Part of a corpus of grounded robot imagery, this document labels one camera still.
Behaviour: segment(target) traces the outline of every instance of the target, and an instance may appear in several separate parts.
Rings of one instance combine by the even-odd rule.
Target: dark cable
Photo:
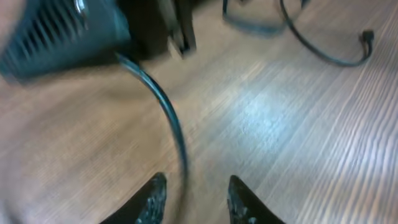
[[[262,25],[259,23],[247,21],[238,16],[228,14],[228,1],[229,0],[223,0],[223,19],[232,26],[240,30],[246,32],[253,32],[261,35],[275,35],[275,34],[280,34],[287,25],[285,21],[281,25],[271,25],[271,24]],[[301,0],[301,9],[303,9],[308,2],[309,0]]]
[[[291,20],[291,18],[287,14],[287,11],[286,11],[286,8],[285,8],[285,4],[284,4],[284,0],[279,0],[279,2],[280,2],[280,8],[282,9],[282,13],[283,13],[283,15],[285,17],[285,20],[286,20],[286,24],[288,25],[290,30],[293,32],[294,36],[296,36],[296,38],[298,38],[298,40],[304,46],[306,46],[306,48],[308,48],[310,51],[312,51],[313,53],[318,55],[320,58],[322,58],[322,59],[324,59],[326,61],[329,61],[331,63],[334,63],[336,65],[339,65],[339,66],[355,67],[355,66],[359,66],[359,65],[363,64],[364,62],[366,62],[369,59],[369,57],[372,55],[372,52],[373,52],[373,40],[374,40],[374,32],[373,32],[373,30],[364,30],[363,33],[362,33],[361,42],[362,42],[363,47],[364,47],[364,55],[363,55],[361,60],[359,60],[357,62],[345,62],[345,61],[342,61],[340,59],[337,59],[337,58],[334,58],[334,57],[331,57],[331,56],[327,55],[326,53],[322,52],[321,50],[316,48],[314,45],[312,45],[305,37],[303,37],[303,35],[300,34],[300,32],[294,26],[293,21]]]
[[[126,67],[130,72],[132,72],[132,74],[134,74],[134,76],[138,78],[146,87],[148,87],[148,89],[150,89],[151,92],[156,96],[160,106],[163,109],[163,112],[165,113],[169,121],[170,128],[173,132],[175,145],[178,149],[178,154],[180,155],[181,169],[182,169],[181,170],[182,190],[178,202],[176,203],[177,210],[175,214],[175,220],[174,222],[172,222],[172,223],[179,223],[181,219],[181,211],[182,209],[185,208],[185,201],[188,191],[189,169],[188,169],[187,149],[185,147],[184,136],[182,134],[181,125],[180,122],[178,121],[177,114],[166,93],[152,77],[150,77],[145,71],[140,69],[140,67],[137,64],[135,64],[128,58],[120,54],[116,54],[116,56],[119,60],[119,63],[124,67]]]

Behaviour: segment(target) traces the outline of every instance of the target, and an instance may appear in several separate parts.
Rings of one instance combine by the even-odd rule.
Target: wooden surface
[[[0,2],[3,42],[14,2]],[[275,5],[231,7],[265,19]],[[374,55],[358,68],[319,60],[288,30],[238,32],[220,1],[199,8],[194,25],[196,54],[145,63],[183,124],[185,223],[229,222],[231,174],[287,223],[398,222],[397,1],[314,0],[300,15],[311,41],[347,59],[361,56],[358,34],[373,28]],[[157,171],[168,178],[167,223],[177,158],[154,97],[119,66],[0,84],[0,196],[24,223],[98,223]]]

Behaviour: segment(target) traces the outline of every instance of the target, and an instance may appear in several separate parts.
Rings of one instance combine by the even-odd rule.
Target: power cord
[[[236,28],[246,31],[253,32],[261,35],[275,35],[281,33],[287,23],[284,21],[281,25],[262,25],[255,22],[251,22],[245,19],[240,18],[239,16],[231,15],[228,13],[228,1],[223,0],[223,19],[227,23],[235,26]],[[238,0],[240,2],[250,1],[250,0]],[[309,0],[300,0],[301,1],[301,10],[307,5]]]
[[[298,38],[298,40],[304,46],[306,46],[306,48],[308,48],[310,51],[315,53],[320,58],[322,58],[326,61],[329,61],[331,63],[334,63],[336,65],[342,66],[342,67],[356,67],[356,66],[359,66],[359,65],[363,64],[364,62],[366,62],[369,59],[369,57],[372,55],[373,40],[374,40],[374,31],[373,30],[364,30],[362,32],[361,42],[364,47],[364,55],[363,55],[362,59],[357,62],[346,62],[346,61],[331,57],[331,56],[327,55],[326,53],[322,52],[320,49],[318,49],[314,45],[312,45],[294,26],[293,21],[287,14],[284,0],[279,0],[279,3],[280,3],[280,8],[282,9],[282,13],[285,17],[286,24],[288,25],[290,30],[293,32],[294,36],[296,36],[296,38]]]
[[[180,223],[182,209],[185,208],[185,202],[188,192],[189,167],[188,167],[187,148],[185,146],[184,136],[182,134],[181,125],[180,122],[178,121],[177,114],[166,93],[150,75],[148,75],[145,71],[140,69],[140,67],[137,64],[135,64],[125,56],[122,56],[121,54],[116,54],[116,57],[122,66],[127,68],[156,96],[160,106],[163,109],[163,112],[165,113],[169,121],[170,128],[173,132],[175,145],[178,149],[178,154],[180,156],[181,182],[182,182],[182,190],[179,195],[178,202],[176,203],[177,210],[175,211],[175,217],[174,217],[175,220],[172,223]]]

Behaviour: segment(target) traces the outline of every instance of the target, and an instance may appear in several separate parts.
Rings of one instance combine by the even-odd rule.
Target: black cable
[[[156,96],[159,101],[160,106],[162,107],[168,121],[170,124],[170,128],[173,132],[175,145],[178,149],[178,154],[180,155],[181,161],[181,181],[182,181],[182,190],[180,193],[180,197],[178,202],[176,203],[176,214],[175,220],[172,223],[179,223],[181,219],[181,211],[185,208],[185,201],[188,191],[188,178],[189,178],[189,167],[188,167],[188,155],[187,148],[185,147],[184,136],[182,134],[182,129],[180,122],[178,121],[177,114],[171,104],[169,98],[163,89],[157,84],[157,82],[150,77],[145,71],[140,69],[138,65],[129,60],[128,58],[116,54],[119,63],[126,67],[136,78],[138,78],[151,92]]]
[[[334,63],[336,65],[339,66],[343,66],[343,67],[355,67],[358,65],[363,64],[364,62],[366,62],[369,57],[372,55],[373,52],[373,40],[374,40],[374,32],[373,30],[364,30],[362,33],[362,37],[361,37],[361,42],[363,44],[364,47],[364,55],[362,57],[361,60],[357,61],[357,62],[345,62],[342,61],[340,59],[331,57],[329,55],[327,55],[326,53],[322,52],[320,49],[316,48],[314,45],[312,45],[305,37],[303,37],[303,35],[300,34],[300,32],[296,29],[296,27],[294,26],[293,21],[291,20],[291,18],[289,17],[289,15],[287,14],[286,8],[285,8],[285,4],[284,4],[284,0],[279,0],[280,3],[280,8],[282,9],[282,13],[285,17],[286,20],[286,24],[289,26],[290,30],[293,32],[294,36],[296,36],[296,38],[298,38],[298,40],[304,45],[306,46],[306,48],[308,48],[310,51],[312,51],[313,53],[315,53],[316,55],[318,55],[320,58],[329,61],[331,63]]]
[[[271,25],[271,24],[262,25],[259,23],[242,19],[238,16],[228,14],[228,1],[229,0],[223,0],[223,19],[232,26],[235,26],[240,30],[246,32],[253,32],[261,35],[275,35],[281,33],[287,25],[285,21],[281,25]],[[301,0],[301,9],[303,9],[308,2],[309,0]]]

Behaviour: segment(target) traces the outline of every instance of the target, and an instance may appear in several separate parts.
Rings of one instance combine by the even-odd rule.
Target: wire
[[[228,14],[228,1],[229,0],[223,0],[223,19],[224,21],[228,22],[229,24],[235,26],[240,30],[261,35],[275,35],[280,34],[286,28],[287,23],[285,21],[281,25],[262,25],[255,22],[247,21],[238,16]],[[309,0],[301,0],[301,9],[303,9],[307,5],[308,1]]]
[[[359,65],[363,64],[364,62],[366,62],[369,59],[369,57],[372,55],[372,52],[373,52],[373,40],[374,40],[374,32],[373,32],[373,30],[365,30],[362,33],[361,42],[362,42],[363,47],[364,47],[364,55],[361,58],[361,60],[359,60],[357,62],[346,62],[346,61],[331,57],[331,56],[327,55],[326,53],[322,52],[320,49],[318,49],[314,45],[312,45],[294,26],[293,21],[291,20],[291,18],[287,14],[287,11],[286,11],[286,8],[285,8],[285,4],[284,4],[284,0],[279,0],[279,3],[280,3],[280,8],[282,9],[282,13],[283,13],[283,15],[285,17],[285,20],[286,20],[286,24],[288,25],[290,30],[293,32],[294,36],[296,36],[296,38],[298,38],[298,40],[304,46],[306,46],[306,48],[308,48],[310,51],[312,51],[313,53],[318,55],[320,58],[322,58],[322,59],[324,59],[326,61],[329,61],[331,63],[334,63],[336,65],[342,66],[342,67],[356,67],[356,66],[359,66]]]
[[[175,145],[178,149],[178,154],[180,155],[180,162],[181,162],[181,181],[182,181],[182,190],[180,193],[180,197],[178,202],[176,203],[176,212],[174,217],[174,222],[172,223],[179,223],[181,219],[182,209],[185,208],[185,202],[187,197],[188,191],[188,178],[189,178],[189,167],[188,167],[188,156],[187,156],[187,148],[185,146],[184,136],[182,134],[182,129],[180,122],[178,121],[177,114],[171,104],[169,98],[167,97],[166,93],[163,89],[157,84],[157,82],[148,75],[145,71],[140,69],[140,67],[120,54],[116,54],[119,63],[126,67],[132,74],[138,78],[148,89],[156,96],[159,101],[160,106],[165,113],[170,128],[173,132]]]

